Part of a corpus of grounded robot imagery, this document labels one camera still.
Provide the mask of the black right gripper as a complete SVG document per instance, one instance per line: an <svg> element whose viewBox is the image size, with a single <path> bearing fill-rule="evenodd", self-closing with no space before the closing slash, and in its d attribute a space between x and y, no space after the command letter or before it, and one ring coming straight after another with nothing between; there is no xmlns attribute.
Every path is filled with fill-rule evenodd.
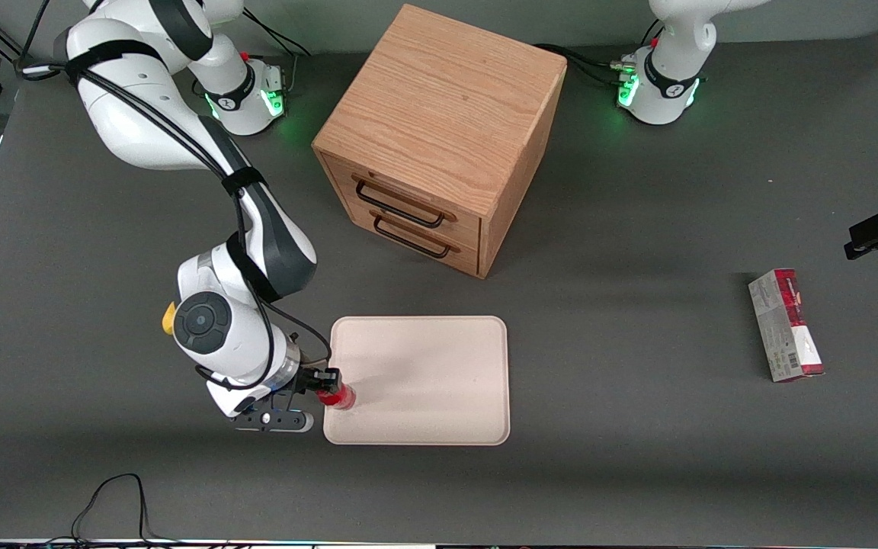
<svg viewBox="0 0 878 549"><path fill-rule="evenodd" d="M293 396L308 392L316 397L318 402L326 403L327 384L339 383L341 383L341 372L337 368L320 369L300 366L293 376L292 382L288 384L288 393Z"/></svg>

